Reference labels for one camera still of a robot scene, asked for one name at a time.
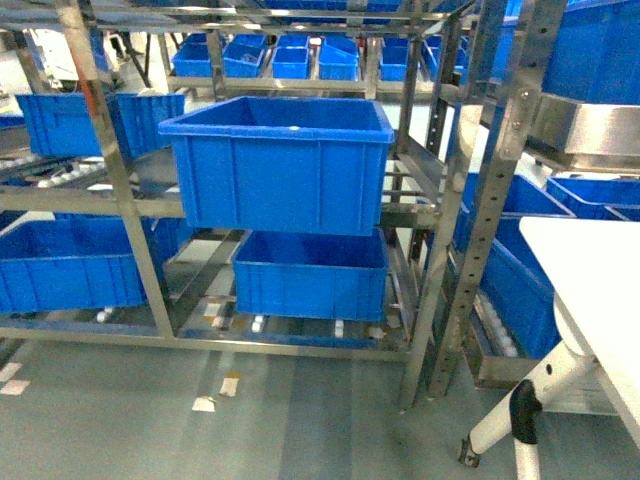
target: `metal upright post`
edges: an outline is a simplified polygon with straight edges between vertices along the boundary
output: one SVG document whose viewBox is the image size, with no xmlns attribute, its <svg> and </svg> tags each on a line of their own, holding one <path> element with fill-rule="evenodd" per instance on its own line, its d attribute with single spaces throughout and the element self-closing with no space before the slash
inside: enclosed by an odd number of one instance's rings
<svg viewBox="0 0 640 480">
<path fill-rule="evenodd" d="M 429 128 L 427 129 L 426 148 L 436 157 L 440 153 L 442 132 L 449 104 L 440 98 L 442 84 L 453 84 L 456 78 L 455 66 L 460 44 L 460 20 L 447 22 L 442 32 L 442 47 L 438 58 L 438 76 L 434 80 L 433 97 L 429 111 Z"/>
<path fill-rule="evenodd" d="M 51 90 L 49 81 L 44 72 L 38 68 L 29 50 L 29 39 L 27 38 L 29 34 L 23 32 L 9 32 L 9 34 L 9 43 L 13 43 L 13 45 L 8 45 L 8 47 L 15 50 L 31 91 L 33 93 L 49 92 Z"/>
<path fill-rule="evenodd" d="M 220 33 L 214 30 L 207 34 L 207 48 L 211 60 L 211 80 L 213 81 L 213 98 L 217 102 L 227 96 L 224 88 L 224 69 L 222 68 L 222 46 Z"/>
<path fill-rule="evenodd" d="M 518 160 L 541 94 L 542 79 L 566 2 L 525 0 L 489 131 L 476 188 L 476 214 L 466 254 L 457 266 L 447 317 L 430 376 L 429 394 L 444 395 L 460 358 L 464 328 L 496 234 Z"/>
<path fill-rule="evenodd" d="M 502 18 L 507 0 L 487 0 L 482 5 L 477 24 L 476 38 L 472 48 L 468 73 L 468 96 L 456 105 L 457 124 L 452 127 L 454 149 L 447 161 L 447 175 L 444 193 L 440 204 L 440 220 L 435 232 L 429 263 L 422 285 L 414 340 L 411 347 L 411 359 L 400 388 L 400 406 L 408 408 L 413 404 L 420 375 L 425 362 L 425 354 L 433 335 L 437 305 L 441 299 L 442 283 L 448 264 L 448 247 L 453 238 L 462 192 L 467 181 L 469 160 L 473 152 L 476 133 L 480 125 L 482 100 L 491 74 L 491 66 L 498 43 Z"/>
<path fill-rule="evenodd" d="M 406 153 L 409 147 L 409 127 L 411 126 L 411 114 L 413 113 L 413 102 L 416 95 L 421 47 L 422 39 L 414 38 L 411 40 L 407 74 L 402 89 L 402 104 L 400 105 L 400 125 L 398 126 L 398 141 L 396 142 L 397 153 Z"/>
<path fill-rule="evenodd" d="M 167 80 L 167 90 L 173 92 L 169 86 L 169 77 L 171 76 L 171 60 L 169 59 L 169 48 L 167 47 L 167 37 L 164 33 L 158 34 L 158 46 L 160 47 L 160 58 L 162 59 L 162 66 L 164 67 L 164 76 Z"/>
<path fill-rule="evenodd" d="M 367 39 L 367 71 L 365 72 L 364 98 L 375 100 L 378 93 L 378 65 L 382 39 Z"/>
<path fill-rule="evenodd" d="M 83 12 L 91 15 L 91 5 L 87 0 L 82 1 Z M 118 209 L 124 220 L 158 332 L 165 338 L 171 338 L 173 337 L 173 329 L 164 303 L 162 288 L 156 275 L 147 239 L 140 222 L 140 214 L 129 185 L 129 175 L 124 165 L 107 107 L 107 100 L 98 76 L 98 68 L 93 58 L 89 33 L 80 11 L 80 5 L 78 0 L 56 0 L 55 9 L 78 71 L 80 87 L 87 102 L 89 115 L 104 156 L 109 178 L 113 184 Z"/>
</svg>

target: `perforated metal post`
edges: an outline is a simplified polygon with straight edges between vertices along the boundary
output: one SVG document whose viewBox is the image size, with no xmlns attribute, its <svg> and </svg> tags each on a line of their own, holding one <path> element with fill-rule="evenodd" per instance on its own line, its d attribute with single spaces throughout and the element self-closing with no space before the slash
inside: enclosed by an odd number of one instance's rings
<svg viewBox="0 0 640 480">
<path fill-rule="evenodd" d="M 565 2 L 554 0 L 523 3 L 480 170 L 469 247 L 457 268 L 442 340 L 436 342 L 437 358 L 430 375 L 429 395 L 446 393 L 460 358 L 461 328 L 468 323 L 473 308 L 516 164 L 534 119 L 564 9 Z"/>
<path fill-rule="evenodd" d="M 91 5 L 88 2 L 83 2 L 82 7 L 86 14 L 91 14 Z M 55 8 L 78 71 L 80 88 L 87 102 L 87 109 L 104 156 L 109 178 L 113 184 L 118 209 L 129 236 L 129 242 L 158 332 L 160 335 L 170 338 L 173 336 L 173 329 L 164 303 L 163 286 L 156 275 L 147 239 L 140 222 L 140 214 L 134 202 L 133 192 L 129 185 L 129 175 L 107 107 L 107 100 L 102 89 L 80 5 L 77 0 L 56 0 Z"/>
</svg>

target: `stainless steel shelving rack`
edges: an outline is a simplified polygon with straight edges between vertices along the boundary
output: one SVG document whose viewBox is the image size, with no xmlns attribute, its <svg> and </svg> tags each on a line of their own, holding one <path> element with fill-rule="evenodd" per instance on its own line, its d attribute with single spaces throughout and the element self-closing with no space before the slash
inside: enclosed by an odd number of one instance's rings
<svg viewBox="0 0 640 480">
<path fill-rule="evenodd" d="M 534 143 L 530 135 L 543 131 L 547 134 L 552 127 L 547 125 L 538 130 L 540 122 L 549 117 L 544 113 L 545 102 L 550 99 L 541 94 L 541 82 L 547 61 L 553 48 L 564 2 L 555 0 L 524 0 L 517 35 L 509 60 L 508 73 L 501 85 L 490 83 L 494 55 L 500 37 L 501 26 L 507 0 L 485 0 L 479 13 L 473 2 L 448 14 L 431 13 L 439 2 L 415 2 L 412 8 L 403 7 L 398 13 L 368 13 L 362 11 L 288 11 L 258 8 L 246 1 L 235 6 L 219 8 L 202 7 L 94 7 L 89 0 L 56 0 L 52 6 L 25 4 L 24 8 L 44 9 L 55 13 L 55 22 L 62 25 L 74 61 L 80 73 L 80 84 L 85 94 L 89 111 L 113 185 L 112 192 L 90 192 L 80 189 L 35 189 L 27 187 L 0 187 L 0 204 L 3 209 L 43 210 L 76 213 L 96 213 L 121 215 L 148 297 L 148 307 L 122 309 L 116 323 L 98 325 L 77 321 L 91 316 L 91 312 L 78 312 L 75 317 L 66 312 L 52 312 L 48 316 L 24 320 L 21 318 L 0 319 L 0 336 L 13 338 L 35 338 L 89 343 L 111 343 L 156 347 L 175 347 L 236 352 L 254 352 L 281 355 L 307 355 L 331 358 L 352 358 L 370 360 L 390 360 L 406 362 L 406 372 L 400 391 L 400 405 L 409 407 L 415 398 L 418 385 L 426 381 L 427 393 L 432 396 L 446 392 L 450 377 L 463 353 L 479 384 L 507 384 L 517 381 L 523 369 L 528 368 L 528 359 L 504 359 L 491 350 L 486 336 L 482 337 L 482 325 L 474 310 L 474 299 L 489 254 L 491 243 L 500 214 L 511 184 L 515 166 L 525 148 Z M 131 14 L 129 24 L 112 25 L 104 20 L 108 13 Z M 136 20 L 140 15 L 162 15 L 172 23 Z M 287 18 L 305 17 L 305 23 L 288 23 Z M 318 24 L 314 18 L 345 18 L 346 25 Z M 365 19 L 385 19 L 388 24 L 367 24 Z M 39 20 L 38 24 L 23 22 L 20 28 L 48 26 Z M 467 83 L 464 87 L 455 85 L 454 61 L 459 37 L 463 28 L 469 30 L 471 57 Z M 15 20 L 3 20 L 0 25 L 15 26 Z M 172 299 L 154 273 L 151 258 L 141 228 L 141 216 L 183 217 L 179 196 L 162 193 L 154 188 L 162 183 L 166 174 L 167 185 L 175 181 L 171 173 L 170 151 L 160 151 L 141 160 L 132 168 L 140 177 L 141 188 L 133 190 L 130 184 L 131 167 L 125 166 L 120 154 L 111 119 L 105 105 L 105 97 L 98 71 L 91 54 L 88 31 L 91 28 L 146 31 L 159 33 L 161 53 L 169 86 L 175 88 L 177 82 L 171 76 L 168 51 L 164 43 L 165 32 L 206 32 L 212 76 L 196 79 L 192 85 L 212 86 L 216 99 L 232 94 L 234 90 L 263 90 L 274 92 L 287 90 L 327 90 L 345 93 L 362 93 L 366 98 L 375 98 L 384 93 L 383 82 L 377 82 L 376 75 L 366 75 L 361 82 L 343 84 L 335 82 L 327 85 L 318 80 L 297 84 L 278 83 L 269 78 L 251 80 L 225 79 L 221 69 L 219 33 L 331 33 L 341 32 L 367 39 L 369 55 L 364 65 L 365 72 L 377 72 L 377 57 L 380 38 L 387 36 L 408 37 L 410 60 L 407 78 L 402 85 L 401 118 L 397 141 L 389 161 L 394 162 L 393 189 L 391 201 L 384 203 L 381 225 L 387 230 L 392 282 L 395 302 L 390 308 L 399 312 L 404 329 L 399 337 L 387 337 L 377 347 L 326 348 L 317 346 L 295 346 L 272 341 L 247 339 L 239 328 L 247 319 L 233 314 L 233 282 L 227 282 L 219 295 L 206 297 L 205 291 L 212 281 L 229 270 L 227 259 L 235 248 L 238 232 L 214 232 L 221 241 L 209 261 L 196 272 L 182 295 Z M 417 83 L 420 62 L 420 45 L 423 38 L 441 33 L 443 47 L 440 52 L 440 72 L 430 85 Z M 16 32 L 16 43 L 26 51 L 22 33 Z M 37 70 L 28 55 L 19 55 L 34 91 L 43 91 Z M 412 107 L 417 96 L 428 92 L 431 102 L 430 123 L 426 148 L 409 137 Z M 574 109 L 579 117 L 582 107 Z M 635 107 L 608 106 L 612 118 L 615 115 L 637 115 Z M 453 131 L 448 145 L 445 162 L 437 158 L 443 138 L 445 117 L 453 115 Z M 640 148 L 624 150 L 624 142 L 616 139 L 605 141 L 607 128 L 623 128 L 620 125 L 602 126 L 593 117 L 583 116 L 589 126 L 592 140 L 590 154 L 621 154 L 633 164 L 634 155 Z M 460 201 L 476 135 L 481 125 L 489 126 L 489 142 L 484 155 L 479 187 L 476 192 L 477 221 L 473 226 L 471 243 L 463 256 L 454 258 L 450 248 L 453 230 L 460 207 Z M 637 129 L 639 123 L 625 124 Z M 560 137 L 571 137 L 562 129 L 565 124 L 557 123 L 556 132 Z M 596 145 L 593 132 L 603 141 Z M 568 142 L 569 145 L 580 143 Z M 564 153 L 566 144 L 552 143 L 556 151 Z M 401 192 L 406 182 L 414 191 Z M 142 188 L 147 183 L 148 189 Z M 421 203 L 400 203 L 403 195 L 421 196 Z M 413 231 L 410 251 L 402 251 L 394 232 L 397 228 Z M 420 249 L 425 240 L 431 239 L 426 268 L 419 262 Z M 217 327 L 194 320 L 194 309 L 201 306 L 202 299 L 208 298 L 220 305 L 220 316 L 224 317 Z M 290 326 L 293 320 L 278 320 L 278 328 Z M 366 338 L 362 326 L 350 326 L 345 332 L 346 339 Z"/>
</svg>

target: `metal shelf frame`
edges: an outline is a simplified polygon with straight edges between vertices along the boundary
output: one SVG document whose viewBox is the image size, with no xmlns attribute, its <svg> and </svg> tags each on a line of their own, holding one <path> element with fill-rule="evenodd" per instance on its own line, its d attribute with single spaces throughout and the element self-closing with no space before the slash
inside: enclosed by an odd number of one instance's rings
<svg viewBox="0 0 640 480">
<path fill-rule="evenodd" d="M 429 7 L 434 7 L 434 3 L 438 2 L 429 2 Z M 17 8 L 11 5 L 6 8 Z M 62 25 L 79 72 L 80 85 L 94 127 L 98 132 L 113 191 L 2 186 L 0 206 L 2 209 L 121 215 L 147 293 L 148 307 L 121 309 L 121 314 L 117 316 L 120 323 L 105 325 L 75 321 L 75 317 L 72 318 L 65 312 L 51 312 L 28 320 L 3 318 L 0 320 L 0 337 L 400 361 L 406 362 L 400 389 L 401 408 L 412 405 L 418 387 L 423 381 L 426 382 L 429 395 L 444 395 L 465 347 L 467 359 L 473 363 L 471 354 L 481 350 L 476 348 L 474 351 L 473 348 L 483 345 L 482 339 L 474 337 L 471 328 L 473 320 L 469 321 L 469 316 L 474 310 L 474 299 L 516 163 L 527 142 L 533 138 L 531 135 L 538 131 L 536 129 L 542 117 L 536 117 L 536 112 L 540 105 L 547 101 L 541 93 L 541 82 L 565 7 L 564 2 L 555 0 L 523 1 L 508 73 L 502 85 L 495 86 L 491 85 L 489 80 L 506 5 L 507 0 L 485 0 L 482 2 L 479 15 L 474 17 L 476 21 L 469 22 L 468 14 L 473 2 L 450 14 L 430 13 L 422 2 L 415 3 L 414 11 L 397 13 L 365 12 L 364 6 L 358 2 L 350 2 L 350 8 L 354 11 L 348 12 L 270 10 L 257 8 L 255 4 L 246 1 L 241 5 L 222 8 L 152 9 L 135 6 L 94 8 L 89 0 L 55 0 L 53 5 L 25 4 L 24 8 L 29 9 L 53 9 L 57 15 L 57 23 Z M 174 19 L 175 23 L 159 25 L 153 22 L 132 21 L 127 25 L 114 26 L 101 19 L 104 18 L 102 14 L 109 12 L 165 15 Z M 291 17 L 307 18 L 311 21 L 287 22 Z M 346 24 L 314 23 L 313 19 L 327 17 L 344 19 Z M 386 19 L 390 22 L 367 24 L 365 20 L 371 19 Z M 7 23 L 0 16 L 0 25 L 3 25 L 3 22 Z M 458 77 L 454 73 L 454 60 L 462 28 L 466 28 L 467 25 L 470 25 L 471 55 L 467 83 L 459 87 Z M 33 26 L 24 24 L 22 28 Z M 399 312 L 403 323 L 402 341 L 395 344 L 381 342 L 384 344 L 377 348 L 354 349 L 247 340 L 241 332 L 227 328 L 230 325 L 242 325 L 243 321 L 246 323 L 242 316 L 232 316 L 233 309 L 229 305 L 233 303 L 233 285 L 217 299 L 220 303 L 219 311 L 225 312 L 222 315 L 225 318 L 222 321 L 224 328 L 214 329 L 206 326 L 203 329 L 202 325 L 193 328 L 194 308 L 205 298 L 206 287 L 218 278 L 216 275 L 228 268 L 226 262 L 237 244 L 237 233 L 224 232 L 222 243 L 209 262 L 197 273 L 177 301 L 172 302 L 167 285 L 156 277 L 140 223 L 141 216 L 184 216 L 179 195 L 163 193 L 164 190 L 160 188 L 144 188 L 145 183 L 151 186 L 158 184 L 159 180 L 154 175 L 164 172 L 165 169 L 170 170 L 167 167 L 167 158 L 171 164 L 171 157 L 161 151 L 131 168 L 125 166 L 106 108 L 98 70 L 91 54 L 88 37 L 91 28 L 158 33 L 169 88 L 213 86 L 216 100 L 225 98 L 233 91 L 245 89 L 269 93 L 339 91 L 360 94 L 366 98 L 376 98 L 378 94 L 383 93 L 400 93 L 400 127 L 389 159 L 394 162 L 393 171 L 389 173 L 394 181 L 392 190 L 387 192 L 390 194 L 390 201 L 383 204 L 381 226 L 385 228 L 390 244 L 390 283 L 394 287 L 397 302 L 392 307 Z M 198 31 L 208 34 L 212 75 L 210 78 L 178 80 L 172 75 L 164 33 Z M 224 78 L 218 35 L 242 32 L 340 32 L 364 37 L 367 39 L 366 50 L 370 53 L 363 58 L 361 65 L 365 75 L 358 82 L 330 83 L 317 80 L 315 77 L 300 82 L 273 80 L 267 77 Z M 425 84 L 418 81 L 421 42 L 425 37 L 439 32 L 443 35 L 443 48 L 440 49 L 439 58 L 440 72 L 432 84 Z M 20 35 L 20 32 L 15 34 L 16 46 L 26 51 L 26 43 Z M 392 85 L 393 82 L 386 84 L 378 81 L 378 52 L 381 38 L 385 36 L 410 39 L 410 60 L 407 76 L 402 84 Z M 33 59 L 28 55 L 19 55 L 19 59 L 32 90 L 45 91 L 46 83 L 35 69 Z M 416 98 L 421 96 L 431 102 L 426 147 L 409 136 L 412 107 Z M 437 155 L 442 145 L 445 118 L 451 110 L 453 129 L 447 146 L 446 160 L 440 162 Z M 627 115 L 625 118 L 631 118 L 629 115 L 633 115 L 628 111 L 622 113 Z M 489 126 L 490 133 L 476 192 L 476 221 L 467 253 L 457 262 L 453 273 L 447 273 L 452 253 L 450 244 L 462 192 L 476 135 L 482 124 Z M 623 153 L 626 156 L 634 156 L 640 153 L 640 149 Z M 140 177 L 143 188 L 139 190 L 132 189 L 130 184 L 129 175 L 132 170 Z M 175 178 L 175 171 L 172 175 L 173 177 L 168 174 L 168 183 Z M 409 185 L 410 192 L 402 191 L 405 182 Z M 424 203 L 400 203 L 401 196 L 420 196 Z M 412 242 L 406 254 L 398 244 L 394 231 L 396 228 L 412 230 Z M 426 265 L 422 265 L 419 260 L 420 250 L 427 238 L 430 239 L 428 261 Z M 472 337 L 476 339 L 475 343 L 469 342 Z M 528 361 L 516 360 L 522 364 L 521 368 L 528 368 Z"/>
</svg>

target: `blue storage bin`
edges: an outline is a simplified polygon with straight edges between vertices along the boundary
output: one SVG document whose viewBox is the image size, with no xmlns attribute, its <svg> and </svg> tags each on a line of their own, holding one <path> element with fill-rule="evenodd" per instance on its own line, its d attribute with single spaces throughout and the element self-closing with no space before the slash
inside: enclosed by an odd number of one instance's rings
<svg viewBox="0 0 640 480">
<path fill-rule="evenodd" d="M 366 237 L 253 232 L 232 262 L 238 312 L 384 318 L 389 261 L 379 229 Z"/>
<path fill-rule="evenodd" d="M 184 95 L 139 96 L 118 93 L 116 97 L 132 157 L 169 146 L 169 139 L 158 133 L 158 124 L 184 114 Z"/>
<path fill-rule="evenodd" d="M 383 81 L 402 82 L 407 74 L 408 61 L 408 48 L 383 47 L 380 57 L 380 78 Z"/>
<path fill-rule="evenodd" d="M 84 220 L 84 219 L 104 219 L 120 217 L 92 215 L 84 213 L 62 213 L 53 214 L 56 220 Z M 184 218 L 143 218 L 142 226 L 147 232 L 149 239 L 153 240 L 153 247 L 157 250 L 159 264 L 163 265 L 172 257 L 175 257 L 182 246 L 191 239 L 196 229 L 189 227 Z"/>
<path fill-rule="evenodd" d="M 267 36 L 250 34 L 250 33 L 241 33 L 241 34 L 235 35 L 231 43 L 236 43 L 238 45 L 246 45 L 248 47 L 265 49 L 267 48 Z"/>
<path fill-rule="evenodd" d="M 309 41 L 308 35 L 282 35 L 276 48 L 309 48 Z"/>
<path fill-rule="evenodd" d="M 607 206 L 640 206 L 640 181 L 637 180 L 550 177 L 547 179 L 547 193 L 578 218 L 607 218 Z"/>
<path fill-rule="evenodd" d="M 462 194 L 462 204 L 453 233 L 453 245 L 457 250 L 466 251 L 471 235 L 472 220 L 475 217 L 474 198 L 478 174 L 470 173 Z M 520 218 L 524 215 L 573 217 L 571 211 L 544 190 L 539 189 L 527 178 L 515 175 L 502 210 L 501 220 L 508 217 Z"/>
<path fill-rule="evenodd" d="M 0 279 L 0 313 L 145 302 L 126 231 L 117 218 L 17 226 L 0 237 Z"/>
<path fill-rule="evenodd" d="M 308 48 L 276 48 L 273 78 L 309 78 Z"/>
<path fill-rule="evenodd" d="M 366 100 L 240 97 L 160 124 L 193 227 L 369 235 L 393 129 Z"/>
<path fill-rule="evenodd" d="M 206 43 L 185 43 L 171 61 L 178 77 L 211 76 L 211 59 Z"/>
<path fill-rule="evenodd" d="M 346 37 L 326 37 L 318 64 L 322 80 L 357 80 L 360 54 L 355 42 Z"/>
<path fill-rule="evenodd" d="M 17 95 L 31 139 L 31 151 L 54 157 L 102 156 L 81 93 Z M 184 113 L 184 95 L 107 96 L 107 105 L 126 159 L 166 147 L 158 123 Z"/>
<path fill-rule="evenodd" d="M 517 19 L 505 22 L 492 75 L 503 79 Z M 588 0 L 562 18 L 542 89 L 590 103 L 640 104 L 640 1 Z"/>
<path fill-rule="evenodd" d="M 540 359 L 560 342 L 554 289 L 519 223 L 516 217 L 500 220 L 480 288 L 527 355 Z"/>
<path fill-rule="evenodd" d="M 260 73 L 265 50 L 231 42 L 222 55 L 227 77 L 255 78 Z"/>
<path fill-rule="evenodd" d="M 440 55 L 440 46 L 442 44 L 442 37 L 440 35 L 433 35 L 422 42 L 422 58 L 424 59 L 431 78 L 435 80 L 438 75 L 438 56 Z M 469 59 L 464 49 L 458 48 L 456 54 L 455 71 L 458 72 L 462 79 L 461 84 L 467 81 L 467 65 Z"/>
</svg>

